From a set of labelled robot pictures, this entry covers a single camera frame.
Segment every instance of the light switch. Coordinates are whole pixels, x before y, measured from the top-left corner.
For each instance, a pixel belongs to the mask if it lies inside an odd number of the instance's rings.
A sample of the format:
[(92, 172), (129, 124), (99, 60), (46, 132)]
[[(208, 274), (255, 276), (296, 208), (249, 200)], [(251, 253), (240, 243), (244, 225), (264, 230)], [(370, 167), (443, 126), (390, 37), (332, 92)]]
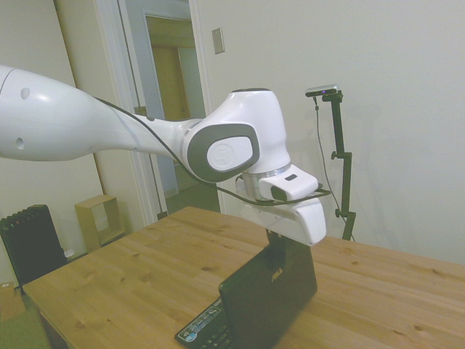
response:
[(225, 43), (223, 42), (223, 32), (221, 28), (211, 31), (213, 36), (213, 46), (215, 48), (215, 54), (223, 53), (225, 51)]

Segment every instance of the laptop logo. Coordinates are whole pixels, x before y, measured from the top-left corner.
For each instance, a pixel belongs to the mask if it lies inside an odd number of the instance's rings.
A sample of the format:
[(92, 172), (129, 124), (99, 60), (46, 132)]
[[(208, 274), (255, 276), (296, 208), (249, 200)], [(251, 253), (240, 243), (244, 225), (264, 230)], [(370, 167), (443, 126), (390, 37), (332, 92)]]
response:
[(274, 282), (279, 277), (279, 275), (281, 275), (282, 273), (283, 273), (283, 269), (279, 268), (278, 271), (274, 273), (273, 276), (271, 277), (271, 282)]

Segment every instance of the black space heater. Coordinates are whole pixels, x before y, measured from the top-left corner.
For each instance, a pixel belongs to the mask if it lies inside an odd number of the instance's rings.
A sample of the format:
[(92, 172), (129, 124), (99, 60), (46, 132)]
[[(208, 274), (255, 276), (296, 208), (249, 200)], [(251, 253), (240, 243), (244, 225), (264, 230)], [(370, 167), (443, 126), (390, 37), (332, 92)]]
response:
[(67, 262), (47, 205), (3, 218), (0, 234), (21, 288)]

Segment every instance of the stand clamp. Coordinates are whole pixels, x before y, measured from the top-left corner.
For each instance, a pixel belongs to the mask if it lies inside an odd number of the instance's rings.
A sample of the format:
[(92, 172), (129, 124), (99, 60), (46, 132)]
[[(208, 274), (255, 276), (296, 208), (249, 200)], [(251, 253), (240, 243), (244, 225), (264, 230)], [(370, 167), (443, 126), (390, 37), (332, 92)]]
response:
[(336, 151), (331, 154), (331, 159), (343, 159), (342, 170), (342, 198), (341, 210), (336, 209), (336, 217), (346, 218), (346, 225), (342, 238), (350, 240), (352, 237), (352, 230), (354, 228), (355, 212), (349, 211), (350, 202), (350, 177), (352, 173), (352, 153), (346, 153), (344, 150), (344, 137), (342, 134), (342, 121), (341, 121), (341, 102), (342, 92), (339, 90), (337, 93), (331, 95), (323, 95), (323, 102), (331, 102), (331, 109), (333, 111), (333, 125), (334, 125), (334, 138), (336, 141)]

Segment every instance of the wooden shelf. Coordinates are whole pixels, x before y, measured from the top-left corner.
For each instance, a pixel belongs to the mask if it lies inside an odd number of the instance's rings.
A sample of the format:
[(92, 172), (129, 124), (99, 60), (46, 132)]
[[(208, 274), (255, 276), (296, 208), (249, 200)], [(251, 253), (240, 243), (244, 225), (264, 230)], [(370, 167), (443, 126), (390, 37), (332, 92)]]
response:
[[(108, 227), (102, 230), (97, 227), (94, 213), (92, 212), (92, 209), (95, 209), (99, 205), (103, 205), (108, 221)], [(115, 196), (98, 195), (75, 204), (74, 207), (87, 252), (96, 251), (125, 233)]]

